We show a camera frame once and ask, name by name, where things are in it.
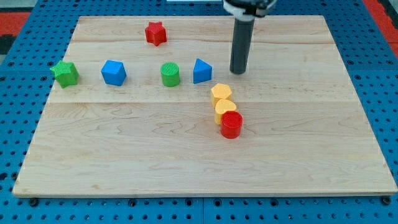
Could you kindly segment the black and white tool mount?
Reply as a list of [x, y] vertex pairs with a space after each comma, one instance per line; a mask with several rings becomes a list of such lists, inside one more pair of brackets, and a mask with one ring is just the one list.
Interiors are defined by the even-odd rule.
[[223, 0], [225, 11], [239, 21], [253, 21], [265, 17], [276, 7], [277, 0]]

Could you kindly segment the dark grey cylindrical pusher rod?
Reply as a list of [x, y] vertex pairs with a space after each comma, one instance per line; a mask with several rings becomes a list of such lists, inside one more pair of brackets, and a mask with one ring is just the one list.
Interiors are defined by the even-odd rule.
[[254, 20], [234, 20], [233, 41], [229, 63], [229, 70], [233, 74], [240, 75], [246, 71], [253, 28]]

